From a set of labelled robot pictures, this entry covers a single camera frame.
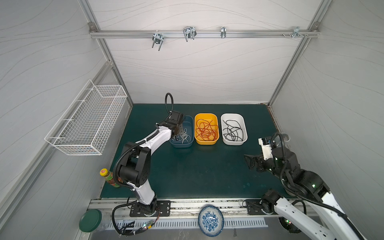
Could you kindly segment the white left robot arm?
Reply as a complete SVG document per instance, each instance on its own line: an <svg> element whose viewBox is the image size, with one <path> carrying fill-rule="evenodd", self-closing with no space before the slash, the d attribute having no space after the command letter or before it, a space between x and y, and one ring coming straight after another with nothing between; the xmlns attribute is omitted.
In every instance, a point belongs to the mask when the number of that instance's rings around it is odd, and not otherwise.
<svg viewBox="0 0 384 240"><path fill-rule="evenodd" d="M136 201L118 205L112 211L112 223L115 231L121 236L134 236L148 230L155 222L150 222L138 230L128 232L127 227L119 228L115 220L115 212L119 208L137 204L141 213L152 216L160 216L157 207L157 195L149 183L152 154L165 142L181 134L181 125L184 114L174 110L174 98L171 93L166 93L165 102L171 99L171 109L167 109L168 116L160 123L156 123L156 129L142 140L125 144L125 151L121 154L113 169L113 178L117 185L130 189L136 196Z"/></svg>

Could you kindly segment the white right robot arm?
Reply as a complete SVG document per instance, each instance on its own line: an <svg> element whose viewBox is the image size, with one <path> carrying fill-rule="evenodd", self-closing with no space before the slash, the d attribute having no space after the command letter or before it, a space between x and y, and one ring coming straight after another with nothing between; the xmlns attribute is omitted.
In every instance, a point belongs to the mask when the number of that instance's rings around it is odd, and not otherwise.
<svg viewBox="0 0 384 240"><path fill-rule="evenodd" d="M274 189L260 200L246 200L250 215L261 211L279 215L281 226L290 233L304 233L312 240L363 240L365 237L344 213L329 186L316 173L301 168L297 156L286 142L290 136L275 133L260 138L260 155L245 155L250 170L268 172L280 180L287 193L296 200L290 202Z"/></svg>

